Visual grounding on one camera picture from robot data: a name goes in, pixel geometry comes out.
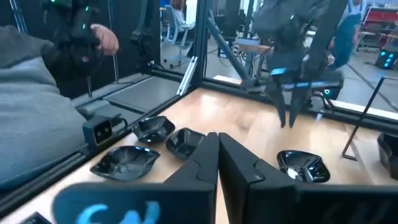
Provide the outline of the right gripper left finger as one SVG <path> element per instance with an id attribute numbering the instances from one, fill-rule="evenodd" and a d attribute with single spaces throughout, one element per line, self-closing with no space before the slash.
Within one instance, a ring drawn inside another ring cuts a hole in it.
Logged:
<path id="1" fill-rule="evenodd" d="M 163 183 L 80 183 L 58 193 L 56 223 L 211 224 L 216 216 L 220 140 L 209 133 Z"/>

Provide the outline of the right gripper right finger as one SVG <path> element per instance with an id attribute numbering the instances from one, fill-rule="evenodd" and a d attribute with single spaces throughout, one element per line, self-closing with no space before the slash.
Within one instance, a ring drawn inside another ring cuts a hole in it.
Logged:
<path id="1" fill-rule="evenodd" d="M 397 224 L 397 187 L 306 184 L 292 179 L 226 133 L 219 171 L 228 220 L 243 224 Z"/>

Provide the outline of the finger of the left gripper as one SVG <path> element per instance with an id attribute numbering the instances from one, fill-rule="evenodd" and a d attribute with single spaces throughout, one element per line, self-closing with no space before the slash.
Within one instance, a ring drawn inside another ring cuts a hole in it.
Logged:
<path id="1" fill-rule="evenodd" d="M 302 106 L 308 101 L 307 90 L 294 90 L 290 101 L 289 126 L 293 127 Z"/>
<path id="2" fill-rule="evenodd" d="M 279 115 L 280 126 L 283 128 L 285 126 L 285 101 L 281 91 L 275 92 L 273 101 Z"/>

